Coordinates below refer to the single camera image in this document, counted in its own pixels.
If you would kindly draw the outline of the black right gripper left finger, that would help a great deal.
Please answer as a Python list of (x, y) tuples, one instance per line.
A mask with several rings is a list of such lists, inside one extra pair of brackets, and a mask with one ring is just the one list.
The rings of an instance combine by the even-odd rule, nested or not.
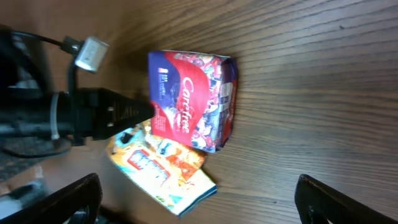
[(88, 174), (36, 204), (1, 220), (1, 224), (64, 223), (84, 210), (83, 223), (95, 223), (103, 193), (97, 174)]

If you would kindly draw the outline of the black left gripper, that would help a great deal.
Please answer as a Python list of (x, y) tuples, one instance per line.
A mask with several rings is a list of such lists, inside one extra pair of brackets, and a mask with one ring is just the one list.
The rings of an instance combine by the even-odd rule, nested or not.
[(1, 91), (1, 152), (60, 156), (77, 138), (108, 139), (150, 119), (154, 107), (105, 88), (77, 92)]

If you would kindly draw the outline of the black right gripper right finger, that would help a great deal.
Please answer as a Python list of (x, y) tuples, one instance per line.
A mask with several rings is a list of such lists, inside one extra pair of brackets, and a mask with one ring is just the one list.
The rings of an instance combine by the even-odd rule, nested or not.
[(299, 176), (294, 200), (302, 223), (397, 224), (307, 174)]

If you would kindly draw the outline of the yellow snack packet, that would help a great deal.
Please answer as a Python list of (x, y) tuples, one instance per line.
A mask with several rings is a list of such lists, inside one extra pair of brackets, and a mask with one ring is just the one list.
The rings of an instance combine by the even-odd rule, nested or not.
[(201, 169), (206, 154), (150, 131), (147, 120), (117, 133), (108, 145), (109, 158), (141, 190), (181, 217), (217, 193)]

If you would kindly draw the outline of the purple red pad pack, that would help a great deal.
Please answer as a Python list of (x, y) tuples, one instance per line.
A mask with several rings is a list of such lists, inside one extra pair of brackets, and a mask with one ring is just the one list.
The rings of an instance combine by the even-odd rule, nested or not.
[(235, 59), (174, 50), (148, 54), (153, 135), (215, 153), (231, 136), (238, 88)]

